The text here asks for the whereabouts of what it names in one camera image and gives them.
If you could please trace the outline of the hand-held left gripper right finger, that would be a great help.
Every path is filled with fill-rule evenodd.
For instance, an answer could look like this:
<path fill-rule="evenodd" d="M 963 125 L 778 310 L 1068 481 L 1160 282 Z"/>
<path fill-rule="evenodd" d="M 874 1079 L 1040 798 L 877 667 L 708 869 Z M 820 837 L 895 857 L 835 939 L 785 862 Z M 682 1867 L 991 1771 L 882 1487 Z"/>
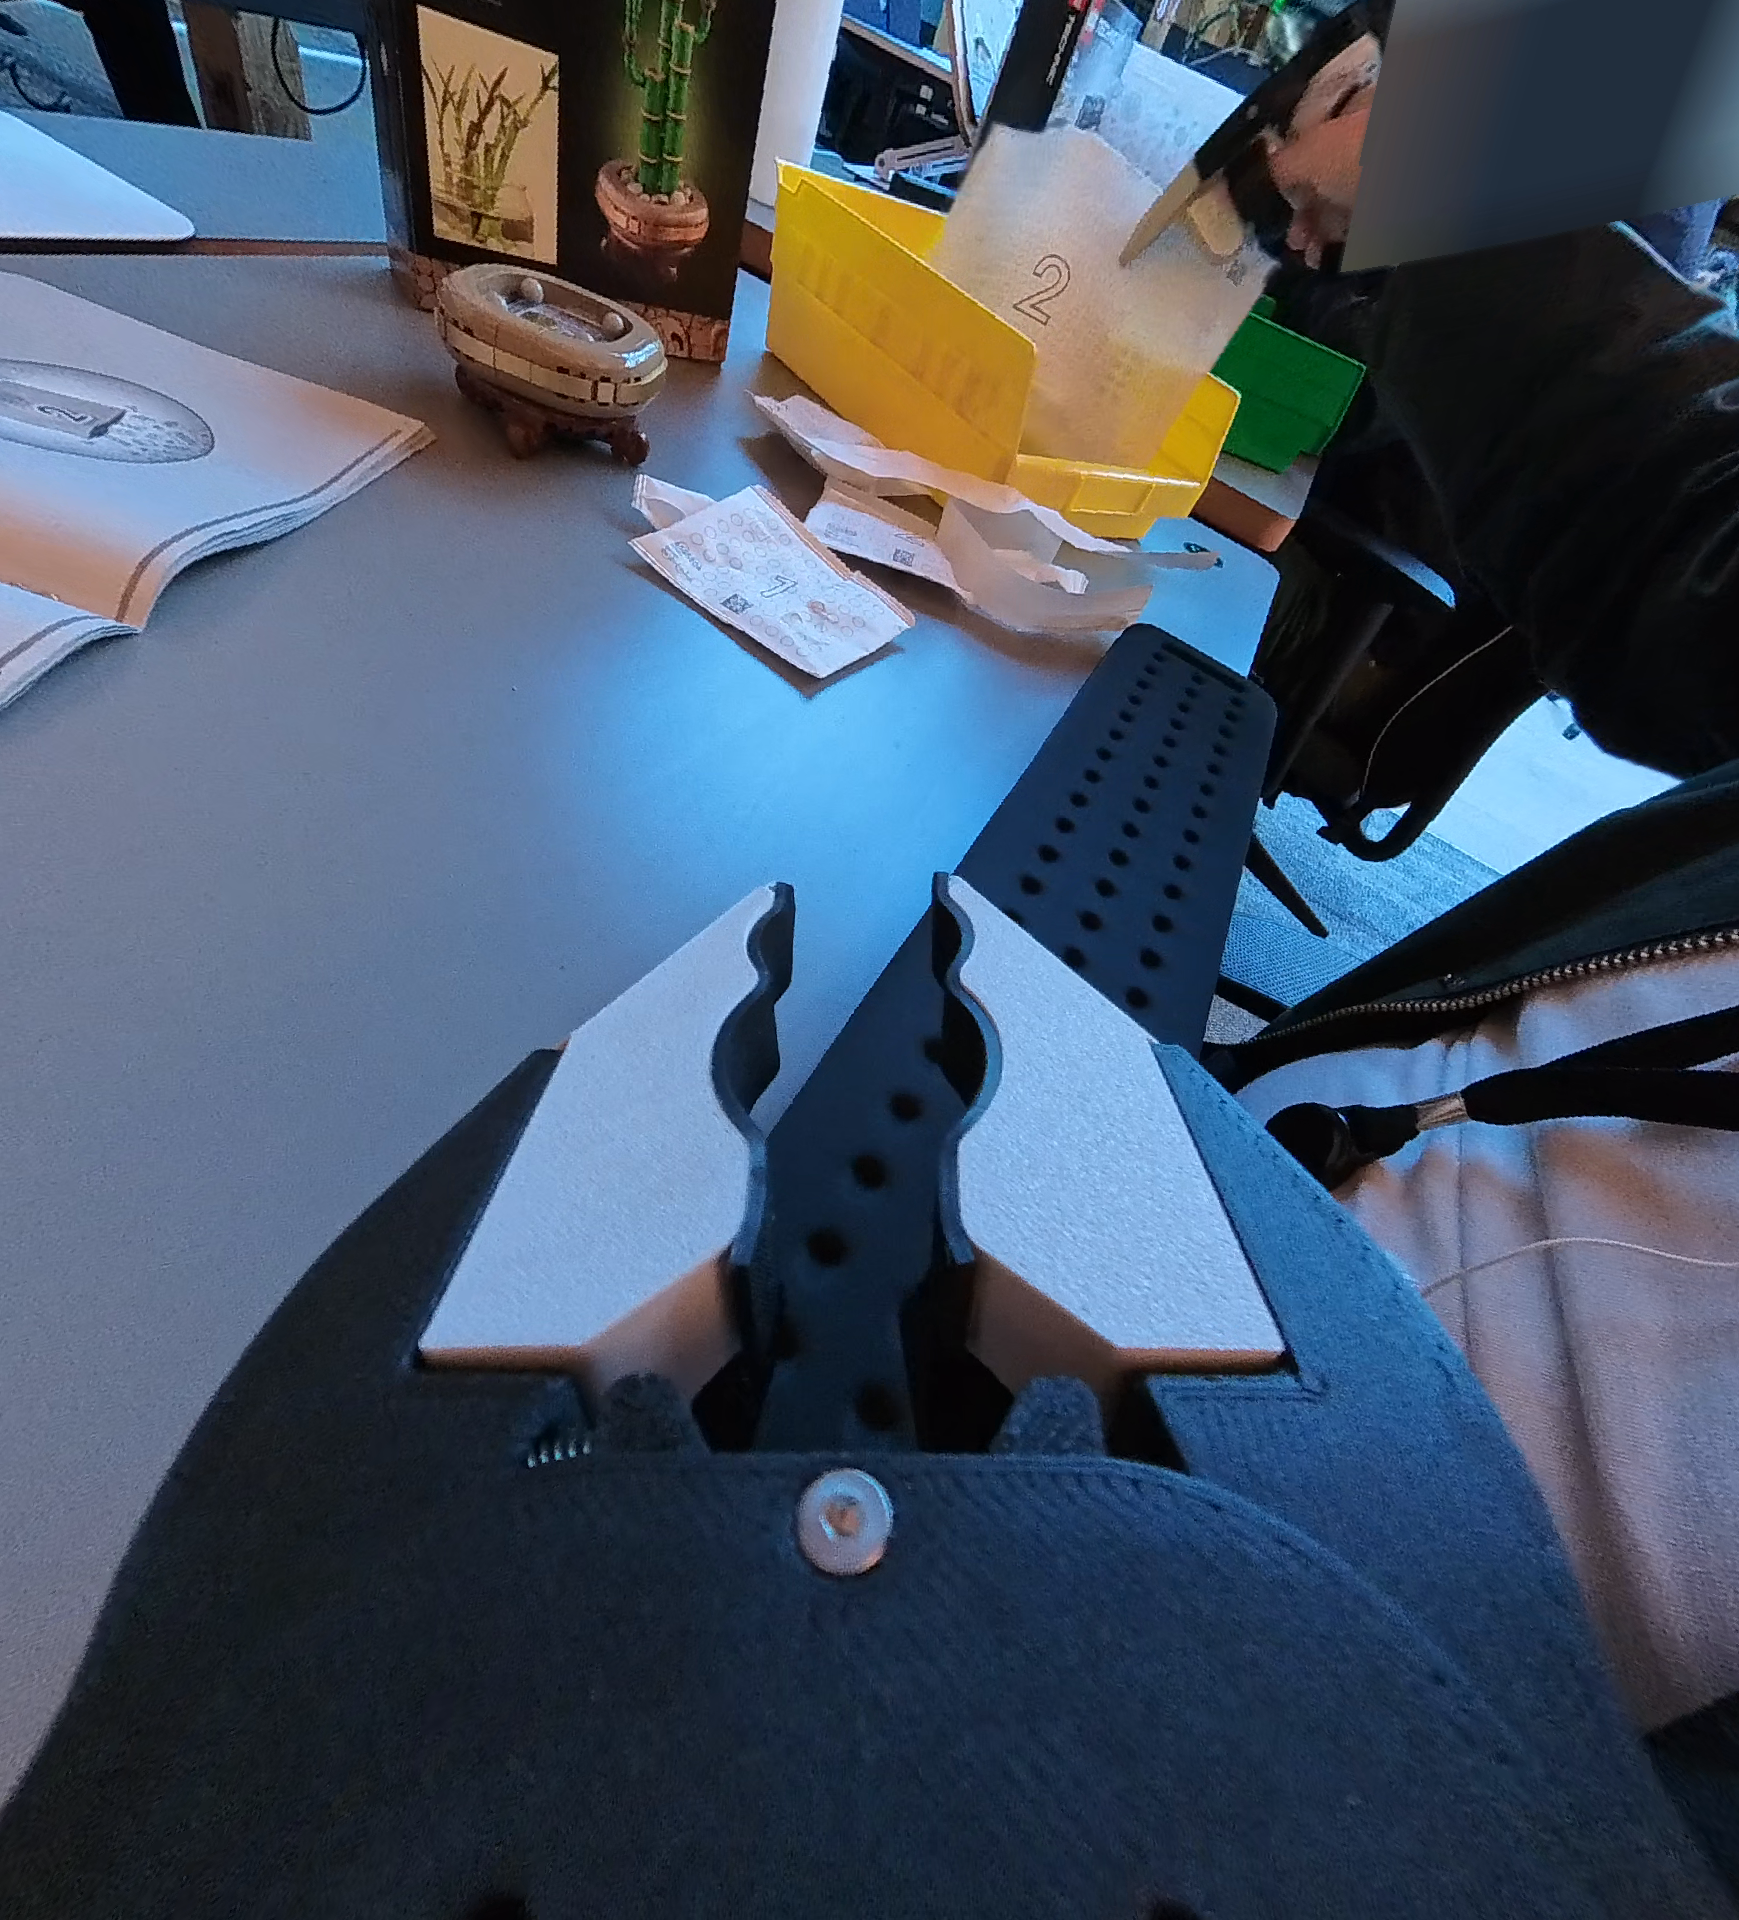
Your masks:
<path fill-rule="evenodd" d="M 1041 1379 L 1145 1448 L 1161 1384 L 1289 1382 L 1289 1340 L 1175 1092 L 1191 1061 L 969 883 L 934 880 L 942 1142 L 932 1446 L 988 1448 Z"/>

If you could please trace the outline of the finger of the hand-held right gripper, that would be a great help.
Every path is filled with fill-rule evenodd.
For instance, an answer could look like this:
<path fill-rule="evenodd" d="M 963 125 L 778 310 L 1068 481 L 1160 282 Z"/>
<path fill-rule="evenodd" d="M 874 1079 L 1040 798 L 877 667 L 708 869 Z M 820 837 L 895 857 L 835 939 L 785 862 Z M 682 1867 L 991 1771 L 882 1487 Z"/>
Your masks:
<path fill-rule="evenodd" d="M 1133 266 L 1168 233 L 1186 234 L 1224 269 L 1260 253 L 1260 217 L 1248 199 L 1254 189 L 1239 180 L 1260 133 L 1259 111 L 1259 93 L 1117 93 L 1117 151 L 1158 187 L 1117 266 Z"/>

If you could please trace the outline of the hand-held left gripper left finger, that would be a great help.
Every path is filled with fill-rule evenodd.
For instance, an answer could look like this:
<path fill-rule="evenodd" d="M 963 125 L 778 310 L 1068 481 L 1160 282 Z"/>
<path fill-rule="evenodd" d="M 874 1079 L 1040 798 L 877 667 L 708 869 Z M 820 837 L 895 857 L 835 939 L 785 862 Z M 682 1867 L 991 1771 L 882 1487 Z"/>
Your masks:
<path fill-rule="evenodd" d="M 764 884 L 555 1052 L 433 1310 L 436 1368 L 555 1373 L 599 1411 L 659 1378 L 682 1405 L 753 1343 L 794 890 Z"/>

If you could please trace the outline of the white printed paper bag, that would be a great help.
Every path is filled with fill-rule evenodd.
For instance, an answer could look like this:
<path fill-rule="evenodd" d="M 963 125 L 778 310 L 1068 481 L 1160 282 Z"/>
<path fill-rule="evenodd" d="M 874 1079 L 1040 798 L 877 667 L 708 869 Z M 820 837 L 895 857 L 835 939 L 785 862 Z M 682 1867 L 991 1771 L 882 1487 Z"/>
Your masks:
<path fill-rule="evenodd" d="M 1022 448 L 1144 469 L 1263 297 L 1270 254 L 1226 202 L 1122 248 L 1239 96 L 1105 5 L 1041 130 L 991 120 L 934 266 L 1035 349 Z"/>

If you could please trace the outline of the yellow plastic bin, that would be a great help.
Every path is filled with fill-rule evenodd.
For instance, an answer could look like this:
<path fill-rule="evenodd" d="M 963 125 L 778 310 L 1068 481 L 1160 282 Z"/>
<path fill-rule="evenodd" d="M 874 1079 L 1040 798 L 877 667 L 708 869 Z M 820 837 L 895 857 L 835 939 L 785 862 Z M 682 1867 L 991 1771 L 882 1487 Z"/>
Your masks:
<path fill-rule="evenodd" d="M 1029 340 L 929 262 L 939 212 L 780 165 L 767 349 L 879 443 L 1005 484 L 1090 535 L 1191 515 L 1239 398 L 1197 384 L 1145 469 L 1027 455 Z"/>

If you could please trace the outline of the instruction booklet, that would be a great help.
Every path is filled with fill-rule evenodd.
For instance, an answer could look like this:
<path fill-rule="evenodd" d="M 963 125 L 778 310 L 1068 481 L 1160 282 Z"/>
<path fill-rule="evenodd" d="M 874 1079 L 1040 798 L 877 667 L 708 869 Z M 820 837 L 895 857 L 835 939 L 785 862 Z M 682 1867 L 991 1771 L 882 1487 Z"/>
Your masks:
<path fill-rule="evenodd" d="M 139 633 L 189 565 L 283 538 L 431 430 L 0 272 L 0 708 Z"/>

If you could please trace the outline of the grey desk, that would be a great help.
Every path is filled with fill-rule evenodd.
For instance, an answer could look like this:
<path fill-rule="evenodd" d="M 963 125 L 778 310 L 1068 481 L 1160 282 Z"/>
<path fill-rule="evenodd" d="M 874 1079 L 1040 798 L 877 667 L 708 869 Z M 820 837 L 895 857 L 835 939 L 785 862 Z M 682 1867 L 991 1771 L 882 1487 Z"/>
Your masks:
<path fill-rule="evenodd" d="M 433 445 L 0 713 L 0 1805 L 190 1425 L 521 1059 L 795 890 L 773 1124 L 1098 658 L 910 593 L 805 689 L 517 462 L 366 253 L 0 254 Z"/>

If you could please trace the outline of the green plastic bin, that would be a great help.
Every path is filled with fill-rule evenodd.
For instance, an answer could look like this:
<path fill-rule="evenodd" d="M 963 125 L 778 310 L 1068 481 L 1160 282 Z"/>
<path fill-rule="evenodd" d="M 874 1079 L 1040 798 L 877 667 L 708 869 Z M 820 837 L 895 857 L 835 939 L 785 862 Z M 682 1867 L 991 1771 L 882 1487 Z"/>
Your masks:
<path fill-rule="evenodd" d="M 1224 453 L 1270 473 L 1320 455 L 1358 396 L 1367 368 L 1281 325 L 1263 297 L 1211 376 L 1237 396 Z"/>

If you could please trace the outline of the crumpled torn paper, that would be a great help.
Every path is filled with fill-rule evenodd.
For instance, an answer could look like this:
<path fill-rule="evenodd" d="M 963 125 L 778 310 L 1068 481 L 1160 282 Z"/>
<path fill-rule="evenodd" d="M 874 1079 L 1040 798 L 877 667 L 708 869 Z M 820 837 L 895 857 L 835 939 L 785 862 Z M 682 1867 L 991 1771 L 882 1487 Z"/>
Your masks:
<path fill-rule="evenodd" d="M 753 398 L 826 477 L 928 519 L 965 610 L 1029 637 L 1117 636 L 1156 589 L 1148 555 L 1099 542 L 1014 488 L 892 450 L 812 398 Z"/>

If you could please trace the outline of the white bottle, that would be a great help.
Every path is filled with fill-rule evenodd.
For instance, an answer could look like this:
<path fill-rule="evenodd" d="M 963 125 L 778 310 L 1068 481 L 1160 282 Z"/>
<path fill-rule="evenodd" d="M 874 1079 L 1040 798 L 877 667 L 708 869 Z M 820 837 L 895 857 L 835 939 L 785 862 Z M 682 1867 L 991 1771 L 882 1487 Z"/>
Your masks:
<path fill-rule="evenodd" d="M 843 2 L 778 2 L 757 161 L 805 165 L 827 96 Z"/>

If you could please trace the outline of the small torn paper piece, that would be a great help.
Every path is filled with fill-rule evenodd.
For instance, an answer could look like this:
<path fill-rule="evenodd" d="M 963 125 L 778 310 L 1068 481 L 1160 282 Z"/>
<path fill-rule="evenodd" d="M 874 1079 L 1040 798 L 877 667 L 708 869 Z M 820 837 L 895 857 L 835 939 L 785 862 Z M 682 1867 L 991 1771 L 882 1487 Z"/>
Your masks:
<path fill-rule="evenodd" d="M 835 555 L 953 589 L 956 573 L 935 527 L 903 509 L 830 485 L 805 518 L 809 535 Z"/>

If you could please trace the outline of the black office chair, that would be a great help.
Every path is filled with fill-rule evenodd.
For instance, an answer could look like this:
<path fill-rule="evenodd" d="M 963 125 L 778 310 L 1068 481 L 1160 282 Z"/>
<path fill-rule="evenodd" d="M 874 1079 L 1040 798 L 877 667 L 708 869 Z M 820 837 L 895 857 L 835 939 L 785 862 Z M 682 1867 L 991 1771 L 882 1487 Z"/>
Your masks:
<path fill-rule="evenodd" d="M 1310 509 L 1275 562 L 1248 676 L 1276 727 L 1217 976 L 1250 1017 L 1493 886 L 1433 823 L 1542 692 L 1486 598 L 1343 515 Z"/>

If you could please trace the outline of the flat torn paper bag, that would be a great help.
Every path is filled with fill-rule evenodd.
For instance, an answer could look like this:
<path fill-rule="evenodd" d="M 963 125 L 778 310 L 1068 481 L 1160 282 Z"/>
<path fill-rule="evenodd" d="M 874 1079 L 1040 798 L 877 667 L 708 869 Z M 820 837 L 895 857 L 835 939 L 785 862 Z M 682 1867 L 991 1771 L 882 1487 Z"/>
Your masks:
<path fill-rule="evenodd" d="M 913 616 L 839 562 L 761 485 L 711 499 L 638 473 L 632 550 L 699 612 L 830 682 L 894 648 Z"/>

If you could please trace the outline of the black box with bamboo picture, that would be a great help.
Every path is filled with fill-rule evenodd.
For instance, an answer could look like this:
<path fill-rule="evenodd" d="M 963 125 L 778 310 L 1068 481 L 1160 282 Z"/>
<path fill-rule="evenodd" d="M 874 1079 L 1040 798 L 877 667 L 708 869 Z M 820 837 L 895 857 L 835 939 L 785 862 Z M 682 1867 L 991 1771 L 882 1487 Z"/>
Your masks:
<path fill-rule="evenodd" d="M 627 301 L 721 360 L 776 5 L 377 2 L 387 242 L 407 292 L 455 266 Z"/>

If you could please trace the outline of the brick-built plant pot model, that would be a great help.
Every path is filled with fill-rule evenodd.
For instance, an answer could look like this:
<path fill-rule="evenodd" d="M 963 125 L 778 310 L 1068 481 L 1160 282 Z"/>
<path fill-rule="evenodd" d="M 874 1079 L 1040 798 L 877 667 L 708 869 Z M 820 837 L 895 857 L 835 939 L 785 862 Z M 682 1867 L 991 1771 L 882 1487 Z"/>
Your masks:
<path fill-rule="evenodd" d="M 440 280 L 434 320 L 457 388 L 501 419 L 512 455 L 594 443 L 619 463 L 644 462 L 640 411 L 663 388 L 667 353 L 638 312 L 493 261 Z"/>

